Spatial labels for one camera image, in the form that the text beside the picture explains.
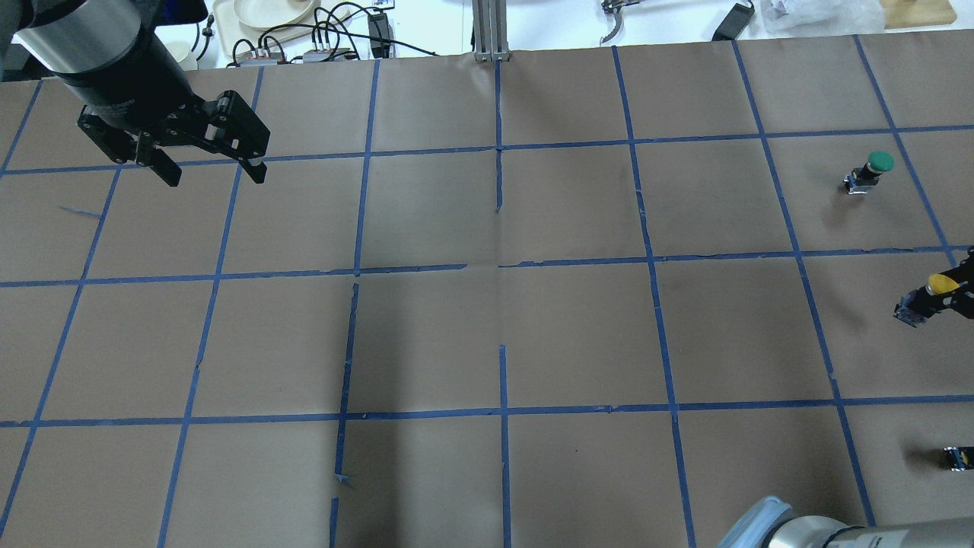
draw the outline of small black device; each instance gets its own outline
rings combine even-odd
[[[751,18],[754,17],[754,2],[748,0],[749,6],[744,6],[742,4],[734,4],[733,8],[730,8],[730,13],[721,21],[721,24],[717,27],[714,32],[714,37],[711,38],[712,42],[717,42],[720,40],[736,40],[740,33],[747,26],[747,23],[751,22]]]
[[[386,15],[386,12],[368,15],[368,35],[373,38],[371,41],[372,57],[387,59],[392,47],[388,40],[392,39],[393,32],[389,28],[389,16]]]

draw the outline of blue tape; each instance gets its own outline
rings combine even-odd
[[[835,137],[835,136],[873,136],[888,135],[889,129],[875,130],[825,130],[821,132],[779,132],[765,134],[766,138],[788,138],[788,137]]]
[[[263,82],[264,67],[262,66],[257,71],[257,82],[254,85],[253,99],[250,101],[250,107],[254,110],[257,108],[257,101],[260,98],[260,89]],[[186,449],[186,437],[189,434],[189,427],[192,423],[193,404],[196,401],[196,392],[200,384],[200,365],[203,362],[204,356],[206,355],[206,343],[209,339],[209,329],[212,325],[213,311],[216,308],[216,297],[220,290],[220,277],[223,272],[223,261],[227,254],[227,242],[230,239],[230,227],[233,224],[234,210],[237,206],[237,192],[240,188],[242,174],[243,168],[238,166],[237,172],[234,174],[233,188],[230,190],[230,199],[227,203],[227,214],[223,221],[223,234],[220,237],[220,251],[216,259],[213,287],[209,294],[209,303],[206,306],[206,318],[203,322],[203,331],[200,334],[200,346],[197,350],[196,366],[193,368],[193,377],[190,380],[189,394],[186,396],[186,408],[183,411],[181,426],[179,428],[179,440],[176,442],[176,454],[172,460],[172,472],[169,475],[169,488],[166,492],[166,504],[163,507],[163,520],[159,527],[159,541],[156,544],[157,548],[163,548],[166,546],[166,536],[169,533],[169,517],[172,514],[172,502],[175,499],[176,484],[179,481],[179,469],[182,466],[182,456]]]
[[[930,217],[930,223],[933,224],[933,230],[937,233],[937,238],[940,240],[940,245],[943,248],[944,254],[947,256],[947,260],[950,262],[951,266],[957,266],[957,261],[954,258],[954,254],[951,253],[951,245],[947,242],[947,236],[944,234],[944,229],[940,226],[940,221],[937,220],[937,215],[933,211],[933,205],[930,204],[930,199],[926,195],[926,191],[923,190],[923,184],[919,180],[917,175],[917,169],[914,167],[913,162],[910,160],[910,155],[907,153],[907,148],[903,144],[903,139],[900,137],[900,131],[893,123],[893,115],[889,112],[889,106],[886,104],[886,99],[882,96],[882,90],[880,90],[880,82],[876,79],[876,74],[873,72],[873,67],[869,64],[869,59],[866,58],[866,51],[862,48],[862,41],[859,40],[857,34],[852,35],[852,41],[855,42],[856,51],[859,52],[859,58],[862,59],[863,67],[866,68],[866,74],[869,76],[869,81],[873,85],[873,91],[876,92],[876,98],[880,101],[880,106],[882,107],[882,114],[886,117],[886,123],[889,124],[889,130],[893,133],[893,139],[896,140],[896,147],[900,150],[900,156],[903,157],[903,163],[906,164],[907,172],[910,173],[910,178],[914,182],[914,186],[917,188],[917,194],[923,203],[923,208],[926,209],[927,216]]]
[[[892,396],[883,398],[850,398],[843,400],[847,406],[902,406],[913,404],[965,404],[974,402],[974,394],[950,394],[944,396]]]
[[[283,156],[267,156],[265,162],[303,162],[308,160],[336,160],[341,158],[363,158],[364,152],[333,152],[329,154],[289,154]]]
[[[368,198],[368,170],[372,159],[372,129],[375,126],[376,90],[379,88],[379,59],[372,69],[372,91],[368,102],[368,125],[365,128],[365,154],[362,156],[362,183],[358,193],[358,222],[356,225],[355,274],[361,272],[362,232],[365,229],[365,200]]]
[[[356,350],[356,316],[358,283],[352,284],[352,306],[349,312],[349,334],[345,342],[345,372],[342,375],[342,403],[339,410],[338,437],[335,441],[335,475],[342,475],[345,463],[345,432],[348,426],[349,394],[352,391],[352,359]]]
[[[20,117],[20,124],[17,126],[17,132],[14,134],[14,140],[10,142],[10,149],[7,150],[7,156],[3,159],[3,164],[0,165],[0,176],[3,176],[7,172],[7,167],[10,166],[10,160],[14,157],[14,150],[17,149],[17,143],[20,142],[20,136],[23,135],[23,129],[27,127],[27,119],[30,118],[30,112],[34,109],[34,103],[37,102],[37,96],[41,94],[41,86],[44,84],[43,80],[37,81],[37,86],[34,87],[34,93],[30,96],[30,100],[27,102],[27,108],[23,111],[23,116]]]
[[[967,132],[974,130],[974,124],[965,124],[961,126],[921,126],[918,128],[900,128],[897,127],[896,131],[901,134],[914,134],[914,133],[925,133],[925,132]]]
[[[51,286],[77,286],[79,280],[38,280],[32,282],[0,282],[0,288],[46,288]]]
[[[473,408],[467,410],[350,412],[345,414],[344,418],[347,420],[412,420],[416,418],[451,418],[497,414],[501,414],[499,408]]]
[[[266,422],[330,422],[341,417],[337,412],[299,414],[247,414],[238,416],[193,416],[190,424],[259,424]]]
[[[964,404],[974,402],[974,394],[950,394],[932,396],[886,396],[877,398],[843,398],[846,407],[908,406]],[[767,400],[749,402],[699,402],[678,404],[680,411],[732,411],[732,410],[773,410],[832,407],[832,400]],[[267,422],[334,422],[345,420],[419,420],[426,418],[450,418],[462,416],[501,416],[532,414],[594,414],[613,412],[668,412],[669,404],[629,404],[619,406],[540,406],[518,408],[472,408],[437,411],[398,411],[398,412],[321,412],[297,414],[256,414],[256,415],[212,415],[192,416],[190,424],[254,424]],[[38,428],[62,426],[132,426],[181,424],[178,416],[165,417],[126,417],[126,418],[69,418],[42,419]],[[0,428],[29,428],[32,420],[3,420]]]
[[[444,270],[463,270],[466,264],[426,264],[422,266],[380,266],[375,268],[362,268],[361,274],[397,274],[401,272],[441,272]]]
[[[331,499],[331,514],[328,517],[328,548],[335,548],[338,538],[338,497]]]
[[[553,260],[522,260],[517,264],[502,264],[498,268],[531,268],[539,266],[580,266],[585,264],[631,264],[646,262],[644,256],[620,256],[608,258],[559,258]]]
[[[785,202],[785,195],[781,187],[781,180],[778,177],[777,168],[774,166],[774,158],[771,156],[771,149],[768,145],[768,139],[765,136],[765,127],[761,121],[761,113],[758,110],[758,104],[754,99],[754,93],[751,89],[751,82],[747,76],[747,68],[744,66],[744,59],[740,54],[737,43],[731,41],[730,45],[733,47],[734,57],[737,60],[737,67],[740,70],[741,79],[744,82],[744,90],[747,93],[748,102],[751,104],[751,111],[754,114],[754,121],[758,126],[758,133],[761,134],[761,145],[765,151],[765,158],[768,160],[768,170],[771,174],[771,181],[774,183],[774,191],[778,196],[781,214],[784,217],[785,226],[788,229],[788,238],[791,241],[792,249],[795,252],[795,261],[798,264],[799,275],[802,278],[802,286],[805,290],[805,299],[808,301],[808,311],[811,313],[811,321],[815,327],[815,335],[818,338],[818,345],[822,353],[822,361],[825,363],[825,371],[829,376],[829,382],[832,386],[832,395],[835,401],[834,403],[836,410],[839,413],[839,421],[842,426],[843,437],[845,438],[845,448],[849,455],[852,473],[855,477],[856,486],[859,489],[859,498],[862,501],[863,511],[866,514],[867,522],[870,526],[874,526],[876,521],[873,516],[873,507],[869,499],[869,494],[866,491],[866,482],[863,479],[862,469],[859,465],[859,458],[855,450],[855,443],[852,440],[852,432],[849,429],[848,420],[845,417],[845,407],[843,406],[842,392],[839,390],[839,383],[835,379],[835,370],[832,366],[832,357],[829,354],[829,345],[825,339],[825,331],[822,329],[822,321],[818,314],[818,306],[815,304],[815,296],[811,291],[811,282],[808,280],[808,274],[805,270],[805,259],[802,257],[802,249],[799,247],[798,236],[795,233],[795,226],[792,223],[791,213],[788,211],[788,204]]]
[[[659,337],[659,353],[663,362],[663,376],[666,380],[666,400],[672,423],[673,450],[676,457],[677,478],[680,482],[680,497],[683,501],[683,517],[687,528],[687,541],[690,548],[696,548],[696,535],[693,532],[693,509],[690,505],[690,488],[687,484],[687,468],[683,458],[683,441],[680,436],[680,410],[677,406],[676,390],[673,385],[673,371],[670,367],[669,346],[666,343],[666,328],[663,323],[662,304],[659,300],[659,285],[656,282],[656,262],[652,259],[653,243],[646,222],[646,204],[643,201],[643,183],[639,175],[639,159],[636,155],[636,140],[632,130],[632,114],[629,109],[629,97],[625,91],[625,79],[622,77],[622,64],[618,58],[618,48],[612,47],[613,62],[616,66],[619,95],[622,98],[622,111],[625,115],[625,130],[628,136],[629,158],[632,162],[632,178],[636,190],[636,203],[639,207],[639,221],[643,232],[643,243],[646,246],[646,257],[650,270],[650,289],[653,294],[653,310],[656,314],[656,333]]]
[[[90,212],[88,210],[81,210],[81,209],[78,209],[78,208],[68,208],[67,206],[57,206],[57,207],[59,209],[65,210],[66,212],[69,212],[69,213],[72,213],[72,214],[87,215],[87,216],[93,216],[94,218],[101,218],[101,215],[99,215],[99,214],[97,214],[95,212]]]
[[[663,142],[699,142],[705,140],[740,140],[746,138],[758,138],[757,134],[731,134],[723,136],[686,136],[686,137],[645,137],[636,138],[636,144],[654,144]]]
[[[654,257],[655,262],[683,261],[683,260],[735,260],[740,258],[780,258],[793,257],[795,252],[761,252],[741,254],[672,254]]]
[[[835,400],[781,400],[777,402],[715,402],[680,404],[680,411],[727,411],[727,410],[777,410],[801,408],[826,408]]]
[[[617,144],[629,144],[628,140],[579,140],[571,142],[540,142],[525,144],[505,144],[503,150],[535,150],[538,148],[582,148],[587,146],[615,146]]]
[[[181,424],[182,418],[176,416],[142,416],[129,418],[59,418],[41,420],[41,428],[65,426],[158,426],[165,424]]]
[[[507,417],[507,346],[504,344],[501,345],[499,358],[501,362],[501,491],[504,512],[504,548],[510,548],[510,437],[508,435]]]
[[[423,148],[418,150],[377,150],[372,156],[423,156],[426,154],[466,154],[494,150],[493,146],[458,146],[454,148]]]
[[[501,210],[504,206],[504,164],[501,161],[501,153],[504,152],[504,139],[501,133],[501,62],[494,61],[494,111],[495,111],[495,134],[497,148],[497,208],[494,213]]]
[[[121,174],[121,170],[117,170],[115,172],[115,176],[112,177],[111,186],[108,187],[108,194],[105,196],[105,203],[101,208],[101,217],[98,219],[98,226],[94,230],[92,244],[88,249],[88,256],[85,258],[85,267],[81,274],[82,280],[88,277],[88,272],[92,268],[94,250],[97,248],[98,241],[101,239],[101,230],[104,228],[105,218],[108,217],[108,209],[111,207],[112,198],[115,196],[115,189],[118,186],[119,176]],[[61,330],[60,339],[57,341],[57,349],[55,350],[55,355],[51,360],[51,368],[48,370],[48,376],[44,381],[44,389],[41,390],[41,397],[37,402],[37,409],[34,412],[30,430],[27,432],[27,440],[24,442],[23,451],[20,453],[20,461],[17,465],[17,471],[14,474],[14,480],[11,482],[10,491],[7,494],[7,501],[4,503],[3,514],[0,515],[0,538],[3,537],[3,531],[7,528],[7,521],[10,519],[10,512],[14,507],[14,498],[17,496],[20,480],[23,478],[23,470],[27,465],[27,458],[30,456],[30,449],[34,445],[34,437],[37,435],[37,428],[40,425],[41,416],[44,414],[44,406],[47,404],[48,397],[51,395],[51,386],[54,384],[55,375],[57,374],[57,366],[60,364],[61,354],[64,352],[64,344],[67,342],[68,333],[71,331],[71,325],[74,322],[74,316],[78,311],[78,303],[81,301],[81,292],[83,288],[84,286],[79,284],[78,288],[74,292],[74,298],[71,300],[71,307],[68,309],[67,319],[64,320],[64,329]]]

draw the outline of robotic arm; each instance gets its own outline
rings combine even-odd
[[[27,50],[85,102],[78,127],[113,162],[133,160],[176,186],[182,170],[163,147],[194,145],[264,181],[267,126],[237,92],[195,95],[131,0],[3,0],[0,20],[4,48],[16,24]]]

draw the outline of black cable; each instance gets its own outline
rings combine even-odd
[[[196,60],[200,60],[206,55],[206,50],[209,49],[209,36],[203,41],[203,48],[200,50],[200,54],[196,56]]]
[[[338,21],[338,24],[342,25],[342,30],[344,30],[345,33],[348,34],[349,29],[348,29],[348,27],[345,26],[345,21],[346,20],[349,20],[350,18],[344,18],[342,20],[341,18],[335,16],[335,10],[334,10],[334,8],[332,8],[331,11],[328,11],[328,10],[324,9],[323,7],[321,7],[321,6],[318,6],[317,8],[315,8],[315,13],[316,14],[318,13],[318,10],[322,10],[323,12],[325,12],[328,15],[328,19],[326,19],[324,21],[325,21],[325,24],[326,25],[330,25],[331,26],[331,29],[335,33],[335,36],[341,36],[341,35],[338,33],[339,32],[338,31],[338,28],[336,26],[334,26],[333,24],[331,24],[331,20]],[[356,53],[356,57],[359,58],[359,59],[362,59],[361,55],[358,54],[358,47],[356,46],[356,41],[350,39],[349,42],[352,42],[352,51]]]
[[[284,46],[277,38],[268,34],[264,37],[264,49],[267,50],[268,55],[271,53],[271,46],[267,43],[268,40],[274,40],[274,43],[278,45],[278,49],[281,50],[281,62],[287,62],[287,55],[284,53]]]
[[[209,14],[208,16],[206,16],[206,28],[203,29],[203,35],[206,38],[206,40],[204,40],[204,42],[203,42],[203,49],[200,51],[200,54],[198,56],[196,56],[196,61],[199,61],[200,59],[202,59],[203,56],[206,55],[206,50],[209,49],[209,39],[213,37],[213,22],[214,21],[216,21],[216,18],[213,16],[213,14]]]
[[[196,40],[193,41],[193,47],[189,49],[191,52],[196,51],[196,47],[200,45],[200,24],[196,23]]]
[[[278,26],[272,26],[271,28],[268,28],[264,32],[265,33],[269,33],[269,32],[273,32],[275,30],[281,30],[282,28],[295,28],[295,27],[298,27],[298,28],[315,28],[315,26],[313,24],[307,24],[307,23],[304,23],[304,22],[291,22],[291,23],[288,23],[288,24],[279,24]],[[331,29],[331,31],[332,32],[336,32],[338,34],[343,34],[345,36],[352,36],[352,37],[355,37],[355,38],[368,38],[370,40],[375,40],[376,42],[382,42],[384,44],[398,44],[399,46],[403,46],[405,48],[409,48],[410,50],[415,50],[415,51],[417,51],[417,52],[419,52],[421,54],[426,54],[428,56],[433,56],[433,57],[439,57],[439,54],[437,52],[431,52],[429,50],[424,50],[423,48],[419,48],[417,46],[413,46],[412,44],[406,44],[405,42],[400,42],[398,40],[393,40],[391,38],[380,38],[378,36],[368,36],[366,34],[355,34],[353,32],[345,32],[345,31],[342,31],[342,30],[336,30],[334,28]]]
[[[236,42],[236,43],[234,44],[234,49],[233,49],[233,51],[231,52],[231,56],[232,56],[232,57],[234,58],[234,62],[233,62],[233,63],[231,63],[231,64],[234,64],[234,65],[236,65],[236,66],[240,66],[240,64],[239,64],[239,63],[237,62],[237,48],[238,48],[238,47],[240,46],[240,44],[247,44],[247,46],[249,46],[249,47],[250,47],[250,50],[251,50],[251,51],[252,51],[252,52],[253,52],[254,54],[256,54],[256,53],[257,53],[257,48],[255,48],[255,47],[254,47],[254,45],[253,45],[253,42],[251,42],[251,41],[249,41],[249,40],[247,40],[246,38],[241,38],[240,40],[238,40],[238,41],[237,41],[237,42]]]

